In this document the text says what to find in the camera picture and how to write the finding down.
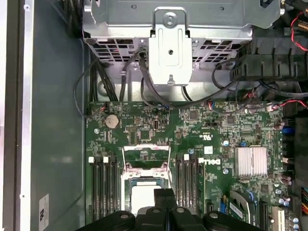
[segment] chipset heatsink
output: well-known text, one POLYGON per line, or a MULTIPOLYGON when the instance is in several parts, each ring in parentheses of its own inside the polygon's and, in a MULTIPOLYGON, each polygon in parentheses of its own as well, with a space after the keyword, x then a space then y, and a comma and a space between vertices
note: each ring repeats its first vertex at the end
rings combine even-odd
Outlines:
POLYGON ((235 148, 235 175, 265 176, 268 174, 268 158, 265 147, 235 148))

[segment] white label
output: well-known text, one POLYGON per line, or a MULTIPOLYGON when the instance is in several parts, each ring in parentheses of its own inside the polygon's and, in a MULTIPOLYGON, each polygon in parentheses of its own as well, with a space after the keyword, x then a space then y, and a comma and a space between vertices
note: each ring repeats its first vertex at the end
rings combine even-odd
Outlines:
POLYGON ((204 160, 205 165, 220 165, 220 159, 216 160, 204 160))
POLYGON ((204 146, 204 154, 205 155, 213 154, 213 146, 204 146))
POLYGON ((38 203, 38 231, 43 231, 49 224, 49 194, 38 203))
POLYGON ((230 209, 232 209, 241 219, 243 219, 243 213, 234 206, 234 204, 230 203, 230 209))
POLYGON ((213 138, 213 135, 200 135, 200 138, 203 138, 204 141, 211 141, 213 138))

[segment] green circuit board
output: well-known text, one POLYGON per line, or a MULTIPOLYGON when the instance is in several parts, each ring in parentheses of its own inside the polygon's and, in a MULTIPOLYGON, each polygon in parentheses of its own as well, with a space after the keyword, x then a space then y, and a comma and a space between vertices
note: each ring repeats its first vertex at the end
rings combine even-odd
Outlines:
MULTIPOLYGON (((158 109, 142 102, 96 102, 90 103, 90 109, 102 112, 86 122, 87 224, 114 211, 132 209, 131 189, 138 181, 154 180, 161 188, 172 187, 179 206, 192 207, 201 216, 223 210, 232 216, 242 214, 240 219, 246 220, 245 211, 240 206, 232 209, 228 202, 230 191, 242 193, 255 204, 256 222, 250 223, 256 226, 261 219, 258 202, 267 203, 270 216, 271 207, 278 205, 275 190, 287 193, 279 180, 282 134, 274 129, 282 120, 280 108, 224 115, 210 110, 207 103, 158 109), (244 147, 266 148, 265 175, 238 176, 236 150, 244 147), (164 167, 167 177, 129 175, 121 181, 129 168, 164 167)), ((215 103, 219 112, 236 109, 233 102, 215 103)))

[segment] motherboard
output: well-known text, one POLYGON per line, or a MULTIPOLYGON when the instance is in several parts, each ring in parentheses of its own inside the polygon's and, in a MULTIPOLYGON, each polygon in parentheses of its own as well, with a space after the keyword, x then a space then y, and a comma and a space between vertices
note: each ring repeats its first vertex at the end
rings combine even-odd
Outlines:
POLYGON ((86 122, 86 223, 154 206, 172 188, 192 213, 218 210, 263 230, 293 226, 282 180, 282 109, 201 103, 186 109, 95 102, 86 122))

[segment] blue slot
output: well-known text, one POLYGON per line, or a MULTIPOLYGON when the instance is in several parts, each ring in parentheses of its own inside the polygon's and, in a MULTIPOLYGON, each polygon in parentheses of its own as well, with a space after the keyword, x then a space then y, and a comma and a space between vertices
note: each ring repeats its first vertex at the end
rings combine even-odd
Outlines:
POLYGON ((293 127, 283 127, 281 133, 285 135, 292 135, 295 134, 295 129, 293 127))
POLYGON ((226 204, 223 202, 220 202, 220 211, 226 214, 226 204))

